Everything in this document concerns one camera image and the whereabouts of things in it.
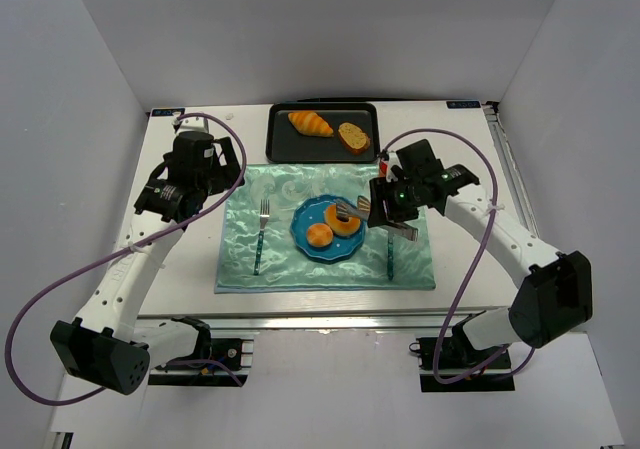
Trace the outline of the metal tongs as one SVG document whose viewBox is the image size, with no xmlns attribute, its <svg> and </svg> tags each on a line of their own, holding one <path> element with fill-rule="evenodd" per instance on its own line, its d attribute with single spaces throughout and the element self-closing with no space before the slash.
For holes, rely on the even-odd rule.
<svg viewBox="0 0 640 449">
<path fill-rule="evenodd" d="M 335 203 L 336 215 L 339 219 L 357 218 L 364 222 L 368 221 L 370 215 L 369 210 L 359 209 L 351 203 L 345 202 L 341 199 L 336 199 Z M 399 236 L 412 242 L 417 241 L 419 234 L 417 228 L 404 222 L 387 222 L 379 226 L 379 229 L 383 229 L 393 236 Z"/>
</svg>

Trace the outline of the glazed donut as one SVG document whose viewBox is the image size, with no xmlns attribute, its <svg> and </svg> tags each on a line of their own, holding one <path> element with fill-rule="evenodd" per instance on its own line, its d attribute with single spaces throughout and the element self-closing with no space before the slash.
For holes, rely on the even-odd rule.
<svg viewBox="0 0 640 449">
<path fill-rule="evenodd" d="M 348 217 L 342 220 L 338 217 L 337 205 L 335 203 L 327 206 L 324 211 L 325 223 L 339 237 L 351 237 L 361 226 L 361 220 L 356 217 Z"/>
</svg>

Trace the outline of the round bread roll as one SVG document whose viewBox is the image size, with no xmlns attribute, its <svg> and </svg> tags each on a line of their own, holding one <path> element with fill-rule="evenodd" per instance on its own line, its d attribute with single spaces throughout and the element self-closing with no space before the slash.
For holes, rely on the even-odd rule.
<svg viewBox="0 0 640 449">
<path fill-rule="evenodd" d="M 334 233 L 325 223 L 315 223 L 306 231 L 307 243 L 314 248 L 325 248 L 333 241 Z"/>
</svg>

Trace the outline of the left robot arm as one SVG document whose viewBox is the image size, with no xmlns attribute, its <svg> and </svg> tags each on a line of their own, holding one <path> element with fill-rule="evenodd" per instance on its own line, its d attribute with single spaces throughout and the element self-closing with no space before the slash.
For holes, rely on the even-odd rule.
<svg viewBox="0 0 640 449">
<path fill-rule="evenodd" d="M 57 322 L 51 343 L 71 376 L 123 395 L 148 372 L 172 361 L 198 365 L 211 355 L 209 326 L 174 317 L 154 326 L 136 321 L 171 249 L 211 195 L 243 184 L 230 138 L 181 131 L 150 174 L 134 204 L 124 254 L 70 323 Z"/>
</svg>

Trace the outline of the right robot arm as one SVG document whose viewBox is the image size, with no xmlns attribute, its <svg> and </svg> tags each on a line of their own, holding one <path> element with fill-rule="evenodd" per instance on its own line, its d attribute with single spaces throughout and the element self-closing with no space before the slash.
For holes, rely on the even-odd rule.
<svg viewBox="0 0 640 449">
<path fill-rule="evenodd" d="M 422 207 L 463 228 L 502 266 L 517 288 L 510 307 L 473 316 L 453 332 L 480 351 L 523 342 L 539 349 L 593 316 L 592 271 L 579 251 L 563 253 L 491 202 L 465 166 L 446 168 L 427 140 L 396 153 L 383 177 L 370 181 L 369 227 L 412 237 L 408 224 Z"/>
</svg>

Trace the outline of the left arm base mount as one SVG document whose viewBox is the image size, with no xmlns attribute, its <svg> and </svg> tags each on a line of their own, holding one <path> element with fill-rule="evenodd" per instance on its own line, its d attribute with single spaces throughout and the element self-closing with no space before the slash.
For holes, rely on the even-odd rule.
<svg viewBox="0 0 640 449">
<path fill-rule="evenodd" d="M 149 345 L 151 386 L 241 387 L 253 362 L 255 336 L 220 329 L 193 317 L 140 321 L 136 335 Z"/>
</svg>

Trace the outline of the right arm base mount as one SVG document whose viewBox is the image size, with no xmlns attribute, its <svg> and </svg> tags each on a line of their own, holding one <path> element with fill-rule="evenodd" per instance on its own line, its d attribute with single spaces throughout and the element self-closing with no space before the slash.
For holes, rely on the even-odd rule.
<svg viewBox="0 0 640 449">
<path fill-rule="evenodd" d="M 487 367 L 475 371 L 465 379 L 453 384 L 441 384 L 433 375 L 433 360 L 436 337 L 421 337 L 409 344 L 409 353 L 416 356 L 419 363 L 420 390 L 422 393 L 489 393 L 513 392 L 514 378 L 511 375 L 511 358 L 507 351 L 494 359 Z M 469 357 L 462 356 L 454 348 L 451 337 L 445 337 L 439 357 L 439 374 L 451 378 L 475 367 L 492 356 L 499 347 L 483 351 L 473 351 Z"/>
</svg>

